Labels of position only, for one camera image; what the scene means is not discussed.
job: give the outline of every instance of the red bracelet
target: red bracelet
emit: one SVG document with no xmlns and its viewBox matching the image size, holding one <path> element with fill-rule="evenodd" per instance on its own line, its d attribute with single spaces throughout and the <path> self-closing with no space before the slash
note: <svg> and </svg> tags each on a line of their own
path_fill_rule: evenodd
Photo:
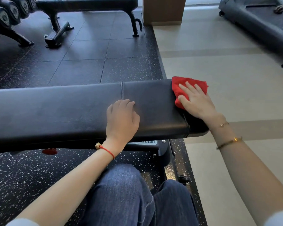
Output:
<svg viewBox="0 0 283 226">
<path fill-rule="evenodd" d="M 100 148 L 104 149 L 106 152 L 108 152 L 110 155 L 112 155 L 113 159 L 115 159 L 114 155 L 111 153 L 111 151 L 109 151 L 108 149 L 104 148 L 100 143 L 97 143 L 95 145 L 95 148 L 98 150 Z"/>
</svg>

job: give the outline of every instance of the person's left hand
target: person's left hand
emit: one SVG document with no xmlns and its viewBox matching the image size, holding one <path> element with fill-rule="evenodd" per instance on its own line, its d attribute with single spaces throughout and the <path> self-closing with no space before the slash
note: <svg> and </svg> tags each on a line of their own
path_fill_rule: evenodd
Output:
<svg viewBox="0 0 283 226">
<path fill-rule="evenodd" d="M 118 100 L 107 109 L 106 142 L 113 143 L 120 151 L 139 128 L 139 115 L 132 111 L 134 104 L 129 99 Z"/>
</svg>

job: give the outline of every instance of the treadmill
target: treadmill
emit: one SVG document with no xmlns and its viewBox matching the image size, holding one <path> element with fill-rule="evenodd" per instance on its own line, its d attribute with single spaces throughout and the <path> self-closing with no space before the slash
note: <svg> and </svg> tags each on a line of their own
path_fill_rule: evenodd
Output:
<svg viewBox="0 0 283 226">
<path fill-rule="evenodd" d="M 283 4 L 278 0 L 221 0 L 219 9 L 219 16 L 242 26 L 283 55 Z"/>
</svg>

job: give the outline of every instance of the jeans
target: jeans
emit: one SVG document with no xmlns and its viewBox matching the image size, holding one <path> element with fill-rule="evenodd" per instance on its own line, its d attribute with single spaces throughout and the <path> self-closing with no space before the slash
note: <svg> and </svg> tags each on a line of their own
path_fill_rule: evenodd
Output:
<svg viewBox="0 0 283 226">
<path fill-rule="evenodd" d="M 79 226 L 199 226 L 184 185 L 166 180 L 153 196 L 130 164 L 104 172 L 86 198 Z"/>
</svg>

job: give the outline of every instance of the brown pillar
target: brown pillar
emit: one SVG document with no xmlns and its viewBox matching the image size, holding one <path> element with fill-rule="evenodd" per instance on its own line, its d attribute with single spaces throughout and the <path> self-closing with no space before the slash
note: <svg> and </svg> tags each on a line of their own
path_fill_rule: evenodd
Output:
<svg viewBox="0 0 283 226">
<path fill-rule="evenodd" d="M 144 25 L 181 25 L 186 0 L 143 0 Z"/>
</svg>

